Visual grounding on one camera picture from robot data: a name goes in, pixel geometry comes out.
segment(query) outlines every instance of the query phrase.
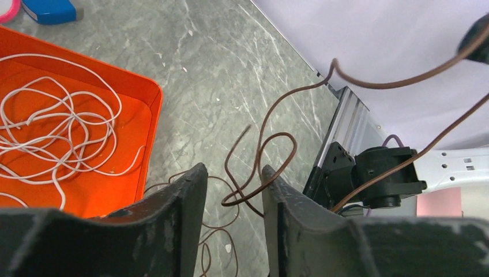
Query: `blue object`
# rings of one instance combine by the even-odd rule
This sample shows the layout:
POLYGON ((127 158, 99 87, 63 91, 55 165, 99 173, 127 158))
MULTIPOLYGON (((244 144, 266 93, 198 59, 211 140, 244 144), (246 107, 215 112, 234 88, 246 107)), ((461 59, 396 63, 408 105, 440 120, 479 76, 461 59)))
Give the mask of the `blue object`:
POLYGON ((22 7, 34 21, 43 25, 82 20, 84 16, 78 0, 22 0, 22 7))

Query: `brown cable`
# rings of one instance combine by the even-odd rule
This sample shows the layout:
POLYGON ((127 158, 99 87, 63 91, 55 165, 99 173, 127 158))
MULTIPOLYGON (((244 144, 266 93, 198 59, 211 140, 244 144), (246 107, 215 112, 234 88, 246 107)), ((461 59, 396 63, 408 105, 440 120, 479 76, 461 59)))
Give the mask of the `brown cable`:
MULTIPOLYGON (((286 94, 282 95, 281 97, 279 97, 274 102, 274 104, 270 107, 270 109, 266 113, 265 118, 263 120, 263 123, 262 123, 262 125, 260 127, 259 136, 258 136, 258 143, 257 143, 257 150, 256 150, 256 153, 255 153, 255 159, 254 159, 254 162, 253 162, 253 168, 252 168, 251 174, 248 177, 248 179, 246 180, 246 182, 244 182, 243 185, 239 186, 238 183, 236 182, 235 178, 232 176, 232 173, 229 171, 228 164, 229 164, 229 159, 230 159, 232 153, 234 152, 235 148, 238 146, 239 142, 241 141, 241 139, 243 138, 243 136, 246 134, 246 132, 248 132, 248 130, 250 129, 250 126, 247 126, 244 129, 244 131, 241 133, 241 135, 238 137, 238 139, 234 143, 233 147, 230 149, 230 151, 229 151, 229 153, 228 153, 228 155, 226 157, 226 160, 224 162, 224 168, 226 170, 226 173, 228 174, 231 182, 233 183, 234 187, 236 188, 236 191, 233 191, 232 193, 230 193, 229 195, 227 195, 225 198, 223 198, 223 200, 221 202, 221 205, 223 205, 225 207, 230 207, 230 206, 238 205, 238 204, 240 204, 242 202, 245 202, 250 208, 252 207, 252 210, 255 211, 255 213, 257 215, 263 217, 263 213, 262 212, 258 212, 257 209, 255 207, 253 207, 248 202, 248 200, 250 200, 255 195, 259 194, 266 187, 268 187, 273 181, 275 181, 276 178, 278 178, 280 176, 280 174, 285 170, 286 166, 290 163, 290 161, 294 157, 294 153, 295 153, 295 150, 296 150, 296 141, 295 141, 294 137, 291 134, 286 133, 286 132, 281 132, 281 133, 273 134, 272 136, 270 136, 269 138, 267 138, 265 140, 265 143, 262 144, 262 139, 263 139, 263 135, 264 135, 264 131, 265 131, 265 126, 266 126, 266 123, 268 121, 268 118, 270 117, 270 115, 271 115, 272 111, 275 109, 275 107, 283 99, 285 99, 287 96, 290 96, 290 95, 295 94, 295 93, 300 92, 300 91, 306 91, 306 90, 309 90, 309 89, 318 88, 318 87, 320 87, 322 85, 325 85, 329 81, 329 79, 331 78, 334 70, 336 70, 336 72, 338 73, 338 75, 341 78, 345 79, 346 81, 349 81, 353 85, 357 85, 357 86, 363 87, 363 88, 369 88, 369 89, 392 89, 392 88, 400 88, 400 87, 405 87, 407 85, 416 84, 416 83, 419 83, 421 81, 424 81, 424 80, 426 80, 428 78, 431 78, 431 77, 433 77, 433 76, 435 76, 437 74, 440 74, 440 73, 446 71, 447 69, 451 68, 452 66, 454 66, 458 62, 462 61, 463 59, 465 59, 466 57, 468 57, 468 55, 470 55, 475 49, 477 49, 488 37, 489 37, 489 25, 487 25, 484 28, 484 30, 481 32, 481 34, 479 36, 477 36, 476 39, 472 40, 471 43, 469 45, 467 45, 462 51, 460 51, 454 58, 448 60, 447 62, 443 63, 442 65, 440 65, 440 66, 438 66, 438 67, 436 67, 434 69, 431 69, 430 71, 425 72, 423 74, 420 74, 420 75, 417 75, 415 77, 411 77, 411 78, 408 78, 408 79, 405 79, 405 80, 391 82, 391 83, 383 83, 383 84, 368 83, 368 82, 364 82, 364 81, 358 80, 356 78, 353 78, 353 77, 347 75, 346 73, 344 73, 341 70, 340 65, 339 65, 339 62, 338 62, 337 59, 333 59, 331 61, 331 65, 330 65, 330 68, 329 68, 328 75, 324 78, 324 80, 322 80, 322 81, 320 81, 320 82, 318 82, 317 84, 314 84, 314 85, 308 85, 308 86, 305 86, 305 87, 293 89, 293 90, 287 92, 286 94), (293 145, 294 145, 294 149, 292 150, 291 154, 289 154, 289 157, 287 157, 287 159, 282 164, 282 166, 280 166, 280 168, 275 172, 275 174, 268 181, 264 182, 264 180, 262 180, 262 177, 261 177, 261 172, 259 171, 259 169, 261 168, 261 154, 264 151, 264 148, 266 146, 266 143, 269 142, 271 139, 273 139, 275 137, 278 137, 278 136, 287 136, 287 137, 289 137, 291 139, 293 145), (253 177, 254 177, 255 172, 257 171, 257 169, 258 169, 258 175, 260 177, 260 180, 262 181, 262 185, 259 186, 256 190, 254 190, 251 193, 249 193, 248 195, 244 195, 243 189, 250 184, 250 182, 253 179, 253 177), (236 196, 237 194, 239 194, 241 196, 241 199, 235 200, 235 201, 232 201, 232 202, 227 202, 231 197, 236 196)), ((468 116, 470 116, 475 110, 477 110, 480 106, 482 106, 486 101, 487 101, 487 99, 486 99, 486 97, 484 97, 480 102, 478 102, 475 106, 473 106, 467 113, 465 113, 464 115, 462 115, 461 117, 459 117, 458 120, 456 120, 453 124, 451 124, 449 127, 447 127, 437 138, 441 139, 447 133, 449 133, 450 131, 452 131, 458 124, 460 124, 460 122, 462 122, 468 116)), ((438 143, 438 141, 439 140, 435 139, 428 146, 431 146, 431 148, 432 148, 436 143, 438 143)), ((339 206, 340 204, 342 204, 342 205, 346 204, 349 199, 351 199, 353 196, 355 196, 356 194, 358 194, 359 192, 361 192, 363 189, 365 189, 368 186, 374 184, 375 182, 378 182, 379 180, 387 177, 388 175, 390 175, 390 174, 392 174, 392 173, 394 173, 396 171, 399 171, 399 170, 403 169, 404 167, 406 167, 407 165, 409 165, 410 163, 412 163, 414 160, 420 158, 422 155, 424 155, 431 148, 429 148, 429 149, 425 148, 422 152, 420 152, 419 154, 417 154, 416 156, 414 156, 412 159, 407 160, 406 162, 404 162, 402 164, 399 164, 397 167, 395 167, 395 168, 393 168, 393 169, 391 169, 389 171, 386 171, 385 173, 379 175, 378 177, 376 177, 375 179, 371 180, 370 182, 365 183, 365 184, 359 186, 352 193, 350 193, 347 197, 345 197, 343 200, 341 200, 339 202, 339 204, 336 205, 333 208, 333 211, 335 211, 335 212, 338 211, 341 208, 339 206)))
MULTIPOLYGON (((155 185, 152 185, 150 187, 148 187, 144 193, 148 192, 150 189, 154 188, 154 187, 157 187, 157 186, 160 186, 160 185, 169 185, 171 184, 171 180, 179 175, 182 175, 182 174, 185 174, 187 172, 187 170, 185 171, 182 171, 182 172, 179 172, 179 173, 176 173, 172 176, 170 176, 168 178, 168 181, 167 182, 164 182, 164 183, 159 183, 159 184, 155 184, 155 185)), ((209 179, 217 179, 219 181, 222 181, 224 182, 228 188, 232 191, 232 187, 231 185, 224 179, 220 178, 220 177, 217 177, 217 176, 208 176, 207 178, 209 179)), ((209 272, 210 270, 210 265, 212 263, 212 255, 210 254, 210 249, 209 249, 209 245, 206 243, 207 240, 213 235, 215 234, 216 232, 218 231, 222 231, 222 232, 225 232, 229 239, 230 239, 230 244, 231 244, 231 248, 233 249, 233 252, 234 252, 234 258, 235 258, 235 261, 236 261, 236 274, 235 274, 235 277, 238 276, 238 255, 236 254, 236 247, 235 247, 235 244, 234 244, 234 240, 232 239, 232 236, 231 234, 225 229, 226 227, 228 227, 229 225, 233 224, 239 217, 239 212, 240 212, 240 208, 239 208, 239 205, 237 206, 238 208, 238 211, 236 212, 236 215, 234 216, 234 218, 229 221, 228 223, 224 224, 224 225, 221 225, 221 226, 210 226, 204 222, 202 222, 202 226, 206 227, 206 228, 209 228, 211 230, 213 230, 212 232, 210 232, 210 234, 208 234, 202 241, 199 242, 199 246, 202 245, 202 250, 201 250, 201 269, 202 269, 202 274, 200 275, 200 277, 207 277, 207 273, 209 272), (207 263, 207 266, 204 268, 204 250, 207 250, 207 256, 209 257, 209 261, 207 263)))

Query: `pink object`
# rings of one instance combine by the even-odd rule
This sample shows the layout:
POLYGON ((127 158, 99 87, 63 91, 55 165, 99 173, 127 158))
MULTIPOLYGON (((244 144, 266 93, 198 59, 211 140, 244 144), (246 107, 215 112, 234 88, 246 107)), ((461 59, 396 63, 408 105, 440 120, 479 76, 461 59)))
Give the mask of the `pink object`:
POLYGON ((416 216, 462 216, 461 189, 442 189, 418 195, 416 216))
MULTIPOLYGON (((10 9, 4 14, 0 14, 0 24, 12 20, 17 15, 18 10, 20 9, 20 1, 21 0, 11 0, 12 4, 10 5, 10 9)), ((2 4, 5 5, 5 0, 0 0, 0 5, 2 4)))

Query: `white backdrop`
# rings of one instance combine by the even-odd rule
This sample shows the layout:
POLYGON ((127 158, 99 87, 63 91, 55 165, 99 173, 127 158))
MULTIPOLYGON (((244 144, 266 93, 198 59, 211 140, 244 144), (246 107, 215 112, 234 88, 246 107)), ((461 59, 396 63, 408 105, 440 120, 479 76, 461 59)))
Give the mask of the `white backdrop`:
MULTIPOLYGON (((338 58, 364 81, 412 77, 451 58, 470 26, 489 12, 489 0, 253 0, 301 56, 326 74, 338 58)), ((331 84, 347 83, 334 76, 331 84)), ((387 132, 404 144, 426 146, 489 91, 489 65, 462 61, 416 85, 388 91, 351 86, 387 132)), ((437 148, 489 144, 489 104, 437 148)))

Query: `white cord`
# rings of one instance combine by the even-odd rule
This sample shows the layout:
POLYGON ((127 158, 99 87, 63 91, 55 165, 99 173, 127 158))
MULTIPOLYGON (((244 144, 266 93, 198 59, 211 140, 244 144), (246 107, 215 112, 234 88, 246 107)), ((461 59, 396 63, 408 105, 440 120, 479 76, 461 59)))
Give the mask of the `white cord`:
MULTIPOLYGON (((141 150, 143 149, 144 146, 139 147, 136 156, 131 163, 131 165, 121 173, 113 173, 112 171, 110 173, 105 173, 98 168, 100 168, 102 165, 104 165, 114 154, 115 149, 117 147, 117 136, 116 133, 114 132, 114 124, 115 124, 115 119, 119 117, 122 111, 122 102, 117 93, 114 91, 114 89, 107 84, 105 80, 103 80, 97 73, 94 71, 86 68, 85 66, 79 65, 77 63, 67 61, 62 58, 58 57, 52 57, 49 55, 43 55, 43 54, 16 54, 16 55, 10 55, 7 57, 2 57, 0 58, 0 62, 8 60, 8 59, 13 59, 13 58, 18 58, 18 57, 42 57, 42 58, 48 58, 48 59, 55 59, 58 61, 66 62, 71 65, 77 66, 79 68, 82 68, 86 70, 87 72, 91 73, 95 77, 97 77, 115 96, 117 99, 117 102, 119 104, 119 110, 117 113, 114 114, 114 111, 111 109, 111 107, 105 102, 102 98, 99 96, 95 95, 92 92, 88 91, 76 91, 76 92, 69 92, 63 85, 61 85, 59 82, 54 80, 51 77, 41 77, 38 79, 35 79, 34 81, 31 81, 24 86, 22 86, 19 89, 15 89, 11 92, 9 92, 0 102, 0 119, 3 125, 0 125, 0 130, 6 131, 8 134, 8 138, 3 137, 0 135, 0 157, 10 151, 21 151, 25 152, 27 154, 30 154, 40 160, 44 160, 46 162, 51 162, 54 163, 54 165, 42 172, 34 173, 31 175, 27 176, 20 176, 16 172, 14 172, 12 169, 8 168, 6 165, 0 163, 0 177, 2 178, 7 178, 7 179, 17 179, 23 183, 30 184, 30 185, 46 185, 46 184, 54 184, 56 187, 57 191, 59 192, 59 195, 61 196, 61 204, 59 206, 60 210, 63 210, 65 205, 66 205, 66 195, 63 189, 61 188, 59 181, 62 181, 64 179, 67 179, 71 177, 73 174, 76 172, 89 172, 89 171, 94 171, 99 174, 107 175, 107 176, 120 176, 123 174, 126 174, 136 163, 137 158, 139 157, 141 150), (51 81, 55 85, 61 88, 63 92, 66 94, 64 98, 58 98, 52 94, 49 94, 48 92, 43 92, 37 89, 30 88, 32 85, 41 82, 41 81, 51 81), (34 113, 32 113, 29 118, 25 121, 21 122, 13 122, 10 120, 7 115, 5 114, 5 104, 6 102, 14 97, 18 93, 38 93, 41 95, 44 95, 48 98, 55 99, 57 101, 56 104, 53 104, 52 106, 48 108, 44 108, 42 110, 38 110, 34 113), (90 112, 75 112, 75 105, 74 105, 74 98, 80 95, 85 95, 85 96, 91 96, 92 98, 95 98, 98 102, 100 102, 109 112, 110 117, 109 118, 104 118, 102 115, 95 114, 95 113, 90 113, 90 112), (67 112, 65 113, 49 113, 50 111, 59 108, 60 106, 64 106, 66 108, 67 112), (64 118, 64 120, 53 130, 49 132, 48 135, 46 136, 41 136, 37 137, 34 139, 31 139, 27 142, 19 142, 14 134, 12 133, 11 129, 18 129, 21 130, 22 126, 29 126, 30 124, 41 120, 41 119, 50 119, 50 118, 64 118), (88 119, 95 119, 97 122, 92 122, 89 121, 88 119), (72 138, 72 127, 73 124, 77 122, 83 129, 85 136, 84 136, 84 141, 80 144, 75 145, 73 143, 73 138, 72 138), (107 131, 105 133, 104 137, 101 138, 94 138, 94 139, 89 139, 90 138, 90 133, 87 128, 87 125, 105 125, 107 128, 107 131), (114 145, 112 146, 112 151, 110 154, 99 164, 95 166, 90 166, 86 162, 92 159, 95 156, 101 155, 101 151, 104 149, 106 144, 108 143, 108 140, 110 137, 113 137, 114 139, 114 145), (56 141, 64 141, 66 144, 69 145, 70 149, 66 151, 62 155, 61 158, 55 156, 53 153, 49 152, 46 150, 48 146, 51 144, 55 143, 56 141), (99 148, 92 154, 84 156, 85 154, 85 148, 89 145, 94 145, 94 144, 99 144, 99 148), (58 170, 60 167, 64 167, 69 169, 70 171, 63 175, 63 176, 57 176, 58 170), (43 176, 45 174, 51 173, 51 179, 48 180, 43 180, 43 181, 34 181, 33 178, 43 176)), ((9 197, 13 200, 16 200, 19 202, 21 205, 24 207, 28 207, 25 202, 23 202, 21 199, 19 199, 16 196, 13 196, 8 193, 3 193, 0 192, 0 196, 5 196, 9 197)))

